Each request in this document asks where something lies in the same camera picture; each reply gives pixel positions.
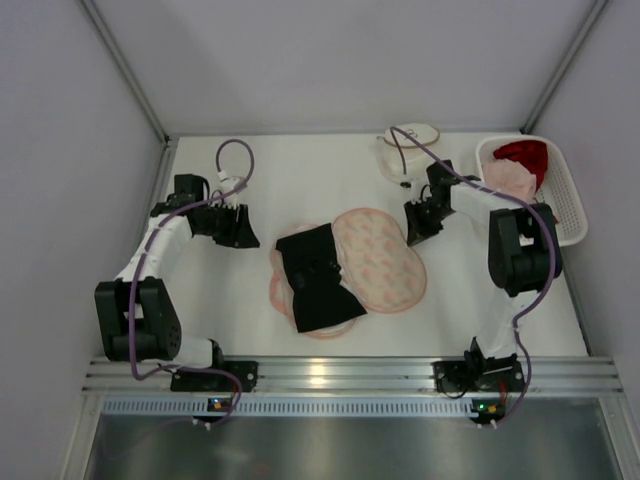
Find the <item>white round mesh laundry bag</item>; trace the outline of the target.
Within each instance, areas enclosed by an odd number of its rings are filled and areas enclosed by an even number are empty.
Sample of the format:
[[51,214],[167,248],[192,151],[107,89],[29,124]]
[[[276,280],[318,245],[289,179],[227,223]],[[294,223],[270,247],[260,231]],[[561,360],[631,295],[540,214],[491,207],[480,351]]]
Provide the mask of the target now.
[[429,124],[407,123],[399,126],[411,137],[403,134],[393,134],[388,128],[382,135],[376,137],[375,156],[382,175],[389,181],[399,184],[405,175],[426,173],[426,168],[432,161],[416,143],[424,147],[435,145],[440,138],[440,131]]

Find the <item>black garment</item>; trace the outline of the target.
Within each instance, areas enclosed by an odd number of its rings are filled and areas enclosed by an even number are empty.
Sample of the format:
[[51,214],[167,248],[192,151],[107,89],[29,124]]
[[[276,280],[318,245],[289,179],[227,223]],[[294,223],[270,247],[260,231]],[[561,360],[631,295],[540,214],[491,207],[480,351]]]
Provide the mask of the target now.
[[329,223],[276,241],[285,277],[293,292],[297,331],[309,333],[334,327],[367,313],[357,297],[342,285],[332,226]]

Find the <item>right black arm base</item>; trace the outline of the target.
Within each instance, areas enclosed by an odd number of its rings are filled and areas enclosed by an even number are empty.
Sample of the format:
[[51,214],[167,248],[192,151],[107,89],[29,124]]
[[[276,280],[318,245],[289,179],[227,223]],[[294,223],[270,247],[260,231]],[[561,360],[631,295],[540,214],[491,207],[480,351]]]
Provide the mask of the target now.
[[521,392],[525,386],[525,376],[515,355],[484,362],[439,361],[433,365],[433,373],[437,392],[450,398],[478,392]]

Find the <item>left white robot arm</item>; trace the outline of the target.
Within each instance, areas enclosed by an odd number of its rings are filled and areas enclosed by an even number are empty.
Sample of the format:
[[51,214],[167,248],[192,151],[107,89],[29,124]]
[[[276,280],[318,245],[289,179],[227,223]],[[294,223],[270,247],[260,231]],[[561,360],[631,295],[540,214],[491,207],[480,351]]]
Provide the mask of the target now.
[[112,362],[154,361],[162,367],[219,368],[221,347],[184,333],[167,282],[187,245],[207,237],[215,245],[254,249],[249,208],[238,195],[247,179],[219,172],[220,187],[194,174],[174,178],[174,190],[151,210],[147,230],[115,279],[99,283],[94,301],[104,353]]

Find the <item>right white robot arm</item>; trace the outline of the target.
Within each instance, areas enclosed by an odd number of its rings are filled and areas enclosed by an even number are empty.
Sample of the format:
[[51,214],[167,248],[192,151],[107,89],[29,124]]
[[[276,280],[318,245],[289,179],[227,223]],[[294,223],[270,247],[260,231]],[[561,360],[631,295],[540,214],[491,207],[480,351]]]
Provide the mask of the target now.
[[545,203],[528,204],[489,189],[474,176],[459,175],[449,160],[427,167],[426,176],[429,195],[404,205],[408,245],[439,234],[454,213],[488,231],[494,293],[484,325],[465,352],[472,371],[486,371],[491,361],[517,357],[521,319],[541,303],[562,272],[553,213]]

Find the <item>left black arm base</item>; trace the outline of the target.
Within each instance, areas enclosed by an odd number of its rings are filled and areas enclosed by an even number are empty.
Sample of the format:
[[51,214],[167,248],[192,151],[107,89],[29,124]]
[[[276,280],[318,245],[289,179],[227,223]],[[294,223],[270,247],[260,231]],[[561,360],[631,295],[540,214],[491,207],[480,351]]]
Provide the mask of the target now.
[[171,378],[170,391],[177,393],[237,393],[241,385],[243,393],[256,387],[259,363],[252,360],[229,360],[222,362],[220,373],[177,370]]

